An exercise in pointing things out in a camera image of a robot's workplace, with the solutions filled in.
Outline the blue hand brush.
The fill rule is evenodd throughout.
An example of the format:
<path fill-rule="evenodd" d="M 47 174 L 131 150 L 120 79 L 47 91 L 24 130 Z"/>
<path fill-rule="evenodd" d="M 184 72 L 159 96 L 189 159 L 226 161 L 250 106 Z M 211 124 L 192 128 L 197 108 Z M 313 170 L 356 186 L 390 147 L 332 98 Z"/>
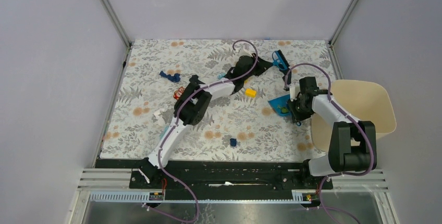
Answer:
<path fill-rule="evenodd" d="M 281 50 L 274 51 L 272 53 L 273 66 L 277 67 L 281 73 L 283 73 L 283 80 L 287 76 L 287 84 L 291 84 L 291 72 L 289 71 L 290 65 L 288 64 L 285 56 Z"/>

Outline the blue dustpan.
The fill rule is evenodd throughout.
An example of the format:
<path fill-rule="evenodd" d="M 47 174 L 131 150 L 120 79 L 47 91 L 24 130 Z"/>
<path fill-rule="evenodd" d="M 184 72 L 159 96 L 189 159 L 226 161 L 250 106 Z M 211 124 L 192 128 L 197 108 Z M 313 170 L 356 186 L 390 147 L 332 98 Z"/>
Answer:
<path fill-rule="evenodd" d="M 278 98 L 275 98 L 275 99 L 272 99 L 272 100 L 269 100 L 269 101 L 268 101 L 270 107 L 275 111 L 275 113 L 276 113 L 277 115 L 279 115 L 279 116 L 281 116 L 281 117 L 291 117 L 291 121 L 292 121 L 292 123 L 294 123 L 296 126 L 300 127 L 300 126 L 302 125 L 302 123 L 299 122 L 299 121 L 295 121 L 295 120 L 294 120 L 294 116 L 292 115 L 292 113 L 291 113 L 291 111 L 290 111 L 290 109 L 289 109 L 289 102 L 291 102 L 291 101 L 290 101 L 290 95 L 289 95 L 289 94 L 284 95 L 284 96 L 280 96 L 280 97 L 278 97 Z M 286 114 L 286 115 L 281 115 L 281 114 L 279 113 L 279 108 L 280 108 L 280 107 L 286 107 L 286 108 L 289 110 L 289 113 Z"/>

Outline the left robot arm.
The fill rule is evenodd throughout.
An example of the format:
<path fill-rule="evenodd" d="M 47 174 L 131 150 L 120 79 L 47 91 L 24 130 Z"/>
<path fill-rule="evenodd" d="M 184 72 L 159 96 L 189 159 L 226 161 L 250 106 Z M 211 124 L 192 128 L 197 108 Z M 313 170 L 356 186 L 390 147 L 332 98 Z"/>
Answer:
<path fill-rule="evenodd" d="M 198 76 L 193 76 L 174 105 L 173 118 L 165 134 L 139 168 L 142 182 L 149 188 L 160 185 L 162 175 L 158 170 L 167 165 L 171 152 L 186 131 L 203 119 L 211 101 L 239 92 L 249 77 L 260 76 L 272 66 L 272 62 L 256 54 L 243 55 L 221 79 L 211 84 L 202 83 Z"/>

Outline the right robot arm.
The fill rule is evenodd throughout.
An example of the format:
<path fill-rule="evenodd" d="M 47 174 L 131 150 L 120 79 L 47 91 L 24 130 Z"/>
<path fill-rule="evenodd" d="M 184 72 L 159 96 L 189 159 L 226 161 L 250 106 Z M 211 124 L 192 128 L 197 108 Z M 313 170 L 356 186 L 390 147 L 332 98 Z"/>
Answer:
<path fill-rule="evenodd" d="M 320 176 L 363 176 L 376 165 L 375 126 L 352 116 L 333 97 L 330 89 L 320 89 L 315 77 L 302 78 L 288 85 L 287 100 L 292 122 L 299 123 L 319 115 L 331 127 L 329 149 L 325 156 L 310 159 L 308 169 L 300 172 L 300 184 L 311 189 Z"/>

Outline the green paper scrap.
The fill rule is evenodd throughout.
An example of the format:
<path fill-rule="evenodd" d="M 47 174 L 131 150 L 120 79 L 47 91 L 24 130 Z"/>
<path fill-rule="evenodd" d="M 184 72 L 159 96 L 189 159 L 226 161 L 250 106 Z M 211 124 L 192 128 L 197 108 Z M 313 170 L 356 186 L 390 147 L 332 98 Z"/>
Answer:
<path fill-rule="evenodd" d="M 286 107 L 280 107 L 280 108 L 279 108 L 279 113 L 280 113 L 281 115 L 286 115 L 286 114 L 289 113 L 289 110 L 288 110 Z"/>

